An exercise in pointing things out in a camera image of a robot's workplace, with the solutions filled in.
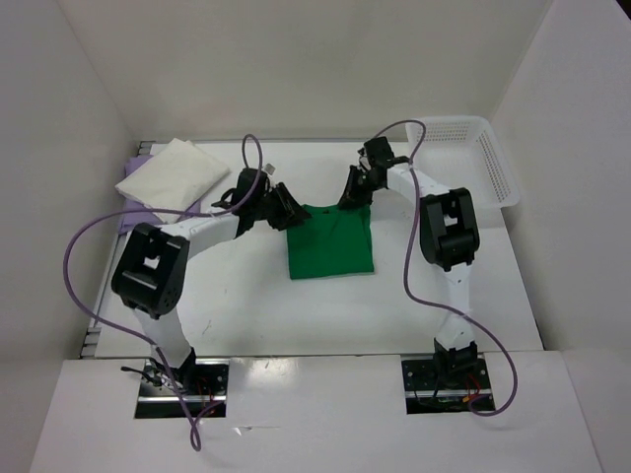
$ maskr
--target white towel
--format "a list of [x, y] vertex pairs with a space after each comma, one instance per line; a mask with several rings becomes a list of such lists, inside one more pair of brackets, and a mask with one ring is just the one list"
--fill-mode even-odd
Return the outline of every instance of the white towel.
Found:
[[[150, 209], [186, 210], [230, 169], [192, 143], [177, 138], [144, 166], [116, 185], [128, 199]], [[179, 215], [155, 213], [166, 224]]]

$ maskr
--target white basket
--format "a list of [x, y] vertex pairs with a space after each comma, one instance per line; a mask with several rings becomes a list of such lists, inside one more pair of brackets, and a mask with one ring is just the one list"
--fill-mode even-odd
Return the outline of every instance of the white basket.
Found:
[[[419, 120], [427, 126], [427, 134], [414, 159], [416, 168], [441, 184], [466, 187], [475, 207], [510, 207], [520, 201], [509, 164], [487, 120], [480, 116]], [[409, 123], [405, 128], [413, 148], [421, 137], [421, 126]]]

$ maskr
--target green t-shirt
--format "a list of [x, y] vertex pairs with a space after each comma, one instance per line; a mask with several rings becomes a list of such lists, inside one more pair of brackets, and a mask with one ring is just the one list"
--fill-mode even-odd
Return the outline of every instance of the green t-shirt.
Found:
[[291, 279], [375, 272], [369, 206], [304, 207], [312, 217], [287, 230]]

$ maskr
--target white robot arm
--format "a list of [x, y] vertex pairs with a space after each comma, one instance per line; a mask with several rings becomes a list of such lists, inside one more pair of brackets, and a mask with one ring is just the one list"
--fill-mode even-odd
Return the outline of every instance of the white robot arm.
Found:
[[[469, 277], [480, 239], [471, 194], [450, 189], [418, 169], [420, 186], [420, 245], [425, 259], [436, 266], [448, 288], [446, 305], [469, 313]], [[374, 138], [360, 150], [358, 166], [352, 166], [338, 202], [341, 209], [372, 203], [373, 192], [391, 189], [416, 205], [409, 160], [397, 158], [386, 137]], [[471, 325], [446, 311], [434, 339], [434, 359], [443, 379], [465, 372], [477, 363], [477, 345]]]
[[265, 170], [246, 203], [231, 210], [251, 190], [255, 176], [256, 169], [242, 170], [237, 187], [226, 192], [215, 204], [217, 207], [209, 211], [221, 215], [160, 228], [137, 225], [111, 278], [112, 290], [133, 311], [145, 335], [156, 343], [152, 346], [156, 371], [165, 372], [156, 354], [156, 347], [160, 347], [175, 381], [184, 389], [196, 381], [195, 351], [182, 332], [177, 314], [187, 261], [215, 244], [241, 236], [256, 221], [266, 220], [273, 229], [283, 231], [311, 217], [282, 182], [271, 185]]

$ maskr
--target white table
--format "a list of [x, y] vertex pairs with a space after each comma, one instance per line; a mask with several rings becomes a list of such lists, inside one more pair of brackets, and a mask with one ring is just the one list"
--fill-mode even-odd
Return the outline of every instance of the white table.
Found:
[[[162, 146], [154, 145], [152, 152]], [[243, 167], [241, 143], [199, 146], [233, 171], [205, 199], [210, 204], [236, 183]], [[263, 143], [265, 161], [276, 166], [273, 179], [284, 181], [301, 204], [317, 206], [337, 202], [360, 147], [359, 142]], [[253, 145], [248, 148], [254, 166], [256, 152]], [[406, 143], [394, 148], [409, 154]], [[285, 234], [263, 222], [196, 256], [188, 264], [178, 306], [186, 337], [199, 356], [208, 357], [432, 353], [442, 312], [410, 301], [402, 287], [412, 213], [412, 204], [397, 194], [375, 194], [374, 275], [291, 281]], [[500, 211], [478, 212], [478, 225], [481, 243], [471, 280], [472, 315], [509, 350], [542, 350]], [[116, 255], [121, 251], [119, 244]], [[412, 288], [421, 297], [444, 301], [436, 281], [435, 269], [415, 246]], [[109, 278], [100, 315], [140, 328], [109, 290]], [[497, 350], [482, 334], [477, 341], [481, 351]], [[96, 351], [98, 358], [148, 355], [144, 342], [106, 327]]]
[[[515, 353], [520, 390], [494, 419], [406, 415], [400, 358], [231, 361], [225, 419], [134, 420], [138, 376], [122, 365], [65, 362], [32, 473], [600, 471], [565, 364], [556, 352]], [[504, 357], [487, 354], [496, 402], [511, 389]]]

